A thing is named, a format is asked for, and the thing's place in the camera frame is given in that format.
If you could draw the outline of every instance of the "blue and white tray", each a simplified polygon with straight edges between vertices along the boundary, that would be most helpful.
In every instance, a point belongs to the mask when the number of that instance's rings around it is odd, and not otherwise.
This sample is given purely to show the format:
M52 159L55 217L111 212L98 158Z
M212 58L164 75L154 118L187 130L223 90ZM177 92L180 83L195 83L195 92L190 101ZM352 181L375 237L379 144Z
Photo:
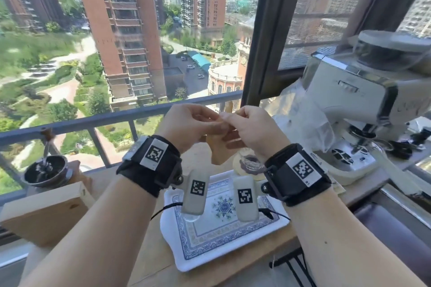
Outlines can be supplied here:
M270 220L262 213L257 221L238 221L229 183L234 176L233 170L211 176L205 211L195 222L184 220L180 206L162 213L160 230L172 249L178 270L189 271L289 223L276 214ZM167 190L165 205L180 202L181 195L181 190ZM259 207L286 215L281 202L269 196L259 197Z

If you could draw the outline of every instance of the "balcony railing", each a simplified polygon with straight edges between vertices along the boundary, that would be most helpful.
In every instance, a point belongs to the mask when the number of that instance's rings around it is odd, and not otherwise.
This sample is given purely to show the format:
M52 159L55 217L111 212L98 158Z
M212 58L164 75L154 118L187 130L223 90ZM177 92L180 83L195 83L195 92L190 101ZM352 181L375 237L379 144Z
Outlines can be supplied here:
M183 100L174 103L164 103L152 106L145 106L141 108L123 110L118 112L110 112L102 115L94 115L91 117L79 118L69 121L54 122L52 124L44 126L36 126L24 129L16 129L8 132L0 133L0 147L8 146L14 143L27 142L34 139L42 138L40 134L42 128L51 128L55 135L66 134L68 132L76 132L81 130L87 130L93 139L94 146L100 154L100 157L105 164L106 168L110 168L115 165L110 163L102 144L100 143L99 137L96 134L96 127L112 125L119 122L127 121L130 126L130 132L132 133L133 140L138 139L134 120L140 118L147 118L156 115L165 115L172 105L179 103L196 103L202 105L210 105L220 103L220 109L224 109L224 104L227 101L234 101L240 99L242 91L234 91L224 94L216 94L212 96L205 96L190 100ZM50 154L57 154L58 151L55 147L50 148ZM21 173L2 155L0 154L0 167L5 170L13 180L23 186L21 181Z

